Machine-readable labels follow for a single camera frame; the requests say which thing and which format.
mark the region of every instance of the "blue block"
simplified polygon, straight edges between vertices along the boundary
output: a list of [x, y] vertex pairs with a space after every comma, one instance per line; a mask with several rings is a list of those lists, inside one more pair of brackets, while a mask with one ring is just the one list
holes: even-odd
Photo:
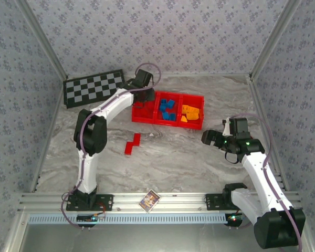
[[169, 120], [176, 121], [176, 114], [175, 113], [170, 113]]
[[163, 118], [163, 120], [169, 120], [169, 113], [168, 112], [163, 112], [162, 113], [162, 118]]
[[162, 104], [160, 105], [160, 111], [161, 111], [161, 112], [166, 112], [166, 109], [167, 109], [167, 104], [162, 103]]
[[175, 101], [169, 100], [167, 103], [167, 108], [172, 109], [174, 107]]

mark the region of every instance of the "blue floral wallpaper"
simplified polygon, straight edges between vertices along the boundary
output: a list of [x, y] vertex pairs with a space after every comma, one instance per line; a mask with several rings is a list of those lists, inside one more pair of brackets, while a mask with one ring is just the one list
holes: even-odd
[[315, 236], [315, 0], [303, 0], [257, 85], [292, 190]]
[[28, 0], [68, 75], [248, 73], [287, 0]]
[[62, 84], [13, 0], [0, 1], [0, 251], [30, 189]]

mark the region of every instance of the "red tray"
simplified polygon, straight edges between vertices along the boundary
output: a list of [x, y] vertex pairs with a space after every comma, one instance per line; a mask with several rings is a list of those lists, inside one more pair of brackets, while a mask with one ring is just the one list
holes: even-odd
[[[175, 105], [172, 109], [167, 109], [169, 113], [176, 114], [176, 121], [162, 119], [162, 112], [159, 110], [161, 99], [174, 100]], [[200, 117], [197, 120], [181, 122], [182, 105], [199, 108]], [[155, 91], [155, 100], [145, 103], [136, 102], [132, 107], [132, 122], [144, 122], [150, 124], [169, 125], [174, 127], [189, 128], [200, 130], [204, 120], [204, 97], [193, 96], [185, 93], [172, 93]]]

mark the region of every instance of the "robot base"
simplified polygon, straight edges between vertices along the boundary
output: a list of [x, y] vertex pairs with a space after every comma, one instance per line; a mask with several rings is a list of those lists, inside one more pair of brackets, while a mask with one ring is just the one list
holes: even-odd
[[67, 211], [112, 211], [113, 195], [97, 194], [97, 188], [90, 194], [74, 191], [68, 198]]

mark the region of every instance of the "wall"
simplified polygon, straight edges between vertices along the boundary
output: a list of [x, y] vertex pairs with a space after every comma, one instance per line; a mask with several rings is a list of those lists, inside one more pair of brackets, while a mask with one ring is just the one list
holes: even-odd
[[257, 80], [291, 190], [315, 236], [315, 0], [303, 0]]
[[28, 0], [69, 75], [248, 73], [287, 0]]
[[0, 1], [0, 251], [45, 143], [61, 81], [13, 0]]

